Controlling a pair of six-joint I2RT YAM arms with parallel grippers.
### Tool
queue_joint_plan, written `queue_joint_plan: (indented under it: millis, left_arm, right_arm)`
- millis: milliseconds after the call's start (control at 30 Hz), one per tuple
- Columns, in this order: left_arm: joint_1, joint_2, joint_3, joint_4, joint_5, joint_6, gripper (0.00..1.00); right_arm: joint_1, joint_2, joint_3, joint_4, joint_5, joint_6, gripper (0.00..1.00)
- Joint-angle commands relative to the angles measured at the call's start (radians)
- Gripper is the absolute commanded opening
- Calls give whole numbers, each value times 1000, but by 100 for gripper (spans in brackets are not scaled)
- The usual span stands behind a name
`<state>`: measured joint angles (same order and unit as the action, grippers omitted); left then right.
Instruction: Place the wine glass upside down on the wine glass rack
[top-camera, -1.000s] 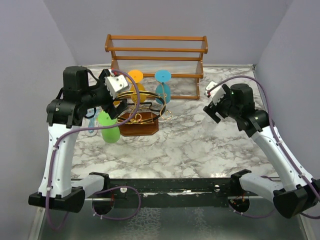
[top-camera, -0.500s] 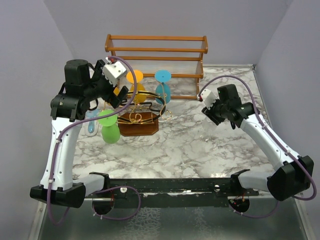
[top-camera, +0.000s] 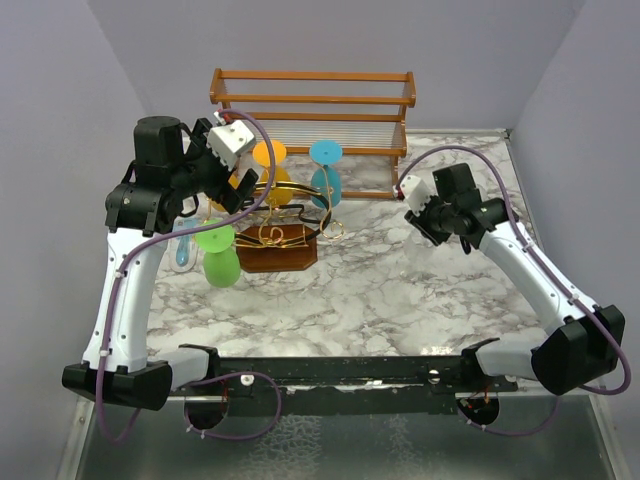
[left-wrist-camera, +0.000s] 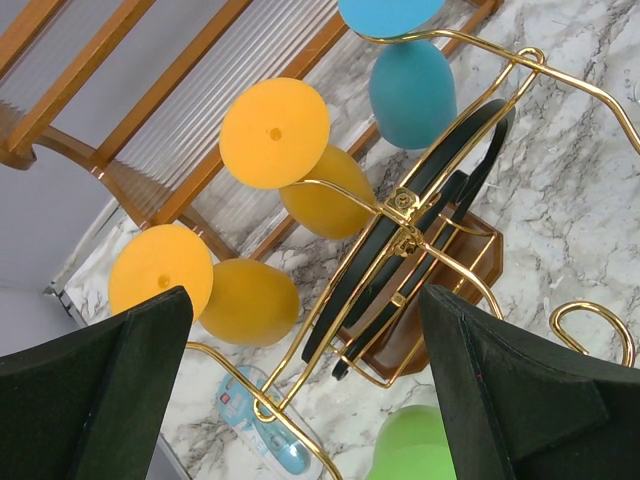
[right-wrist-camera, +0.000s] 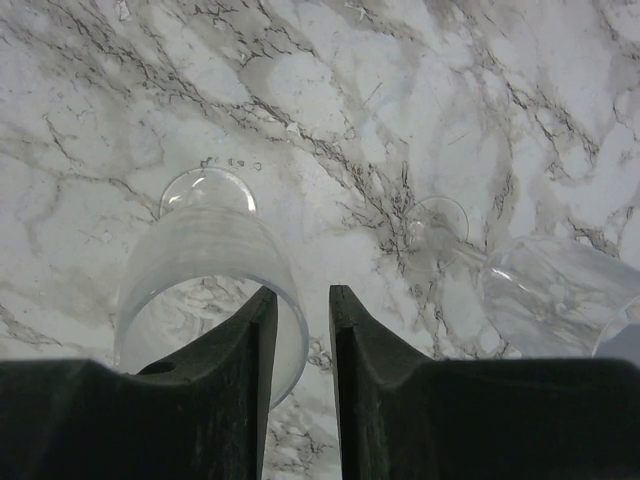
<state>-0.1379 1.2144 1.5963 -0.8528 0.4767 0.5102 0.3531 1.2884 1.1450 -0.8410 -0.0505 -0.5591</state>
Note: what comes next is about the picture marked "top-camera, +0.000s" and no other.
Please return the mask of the gold wire wine glass rack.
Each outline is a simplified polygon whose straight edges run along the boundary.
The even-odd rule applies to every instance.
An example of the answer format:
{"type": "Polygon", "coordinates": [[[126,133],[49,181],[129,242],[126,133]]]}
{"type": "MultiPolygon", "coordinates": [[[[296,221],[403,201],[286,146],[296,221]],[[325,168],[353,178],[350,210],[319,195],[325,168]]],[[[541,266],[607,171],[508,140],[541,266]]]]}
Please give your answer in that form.
{"type": "Polygon", "coordinates": [[[240,233],[236,232],[234,249],[239,258],[240,267],[247,273],[273,273],[282,271],[302,271],[317,262],[317,237],[336,240],[325,232],[326,229],[341,227],[342,224],[332,218],[333,207],[327,194],[322,194],[309,185],[289,182],[274,183],[272,186],[286,188],[295,193],[306,195],[311,202],[325,209],[320,219],[304,216],[304,206],[294,204],[292,200],[283,206],[272,207],[266,200],[259,225],[240,233]]]}

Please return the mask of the blue plastic wine glass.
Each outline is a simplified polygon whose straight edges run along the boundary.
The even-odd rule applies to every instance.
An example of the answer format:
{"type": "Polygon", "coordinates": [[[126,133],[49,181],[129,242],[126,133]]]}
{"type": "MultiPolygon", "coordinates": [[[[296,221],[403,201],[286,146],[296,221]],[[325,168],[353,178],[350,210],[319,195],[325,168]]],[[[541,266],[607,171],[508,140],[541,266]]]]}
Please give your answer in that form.
{"type": "Polygon", "coordinates": [[[333,140],[319,140],[309,150],[311,160],[317,165],[311,177],[311,186],[327,194],[332,207],[342,199],[342,179],[335,165],[342,159],[342,147],[333,140]]]}

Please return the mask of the green plastic wine glass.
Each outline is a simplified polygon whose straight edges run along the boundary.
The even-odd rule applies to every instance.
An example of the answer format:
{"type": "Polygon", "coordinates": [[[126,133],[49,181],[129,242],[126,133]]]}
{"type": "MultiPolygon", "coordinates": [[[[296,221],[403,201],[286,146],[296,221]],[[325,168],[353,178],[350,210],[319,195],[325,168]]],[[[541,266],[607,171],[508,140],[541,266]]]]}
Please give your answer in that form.
{"type": "Polygon", "coordinates": [[[204,275],[213,287],[231,287],[240,278],[240,262],[234,249],[235,235],[234,228],[226,225],[194,236],[196,244],[204,252],[204,275]]]}

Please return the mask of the clear glass cup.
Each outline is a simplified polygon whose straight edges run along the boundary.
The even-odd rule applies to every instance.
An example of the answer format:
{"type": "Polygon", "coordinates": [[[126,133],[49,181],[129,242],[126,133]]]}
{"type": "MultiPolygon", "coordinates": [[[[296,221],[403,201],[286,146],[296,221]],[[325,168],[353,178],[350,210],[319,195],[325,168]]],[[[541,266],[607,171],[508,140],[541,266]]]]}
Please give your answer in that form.
{"type": "Polygon", "coordinates": [[[417,237],[409,235],[403,244],[406,260],[415,268],[428,264],[431,261],[435,249],[436,247],[421,235],[417,237]]]}

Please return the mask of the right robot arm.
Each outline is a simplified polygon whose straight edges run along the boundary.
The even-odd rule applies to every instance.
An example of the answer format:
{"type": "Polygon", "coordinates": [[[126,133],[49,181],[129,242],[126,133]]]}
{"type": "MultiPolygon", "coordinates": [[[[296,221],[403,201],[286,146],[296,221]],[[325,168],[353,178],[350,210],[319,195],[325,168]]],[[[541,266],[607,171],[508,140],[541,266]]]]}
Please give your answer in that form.
{"type": "Polygon", "coordinates": [[[511,376],[563,395],[612,372],[625,326],[619,309],[602,307],[576,288],[503,199],[482,198],[467,164],[433,177],[434,192],[416,175],[400,181],[398,195],[409,206],[406,221],[434,245],[456,236],[465,252],[484,254],[524,296],[545,332],[541,342],[489,339],[466,348],[470,360],[459,367],[461,383],[481,391],[496,376],[511,376]]]}

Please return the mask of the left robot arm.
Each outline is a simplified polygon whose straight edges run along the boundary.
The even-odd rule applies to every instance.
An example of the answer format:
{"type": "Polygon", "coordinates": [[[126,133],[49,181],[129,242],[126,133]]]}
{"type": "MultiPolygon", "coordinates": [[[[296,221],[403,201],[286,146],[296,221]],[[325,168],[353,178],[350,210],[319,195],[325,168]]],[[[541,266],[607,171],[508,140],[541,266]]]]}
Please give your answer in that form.
{"type": "Polygon", "coordinates": [[[98,316],[81,361],[64,368],[62,384],[94,402],[157,411],[187,383],[202,395],[220,385],[212,348],[181,346],[149,359],[148,318],[184,201],[204,194],[235,215],[259,176],[248,170],[237,186],[229,179],[256,139],[245,122],[216,114],[192,128],[171,116],[145,117],[133,140],[134,158],[105,200],[107,270],[98,316]]]}

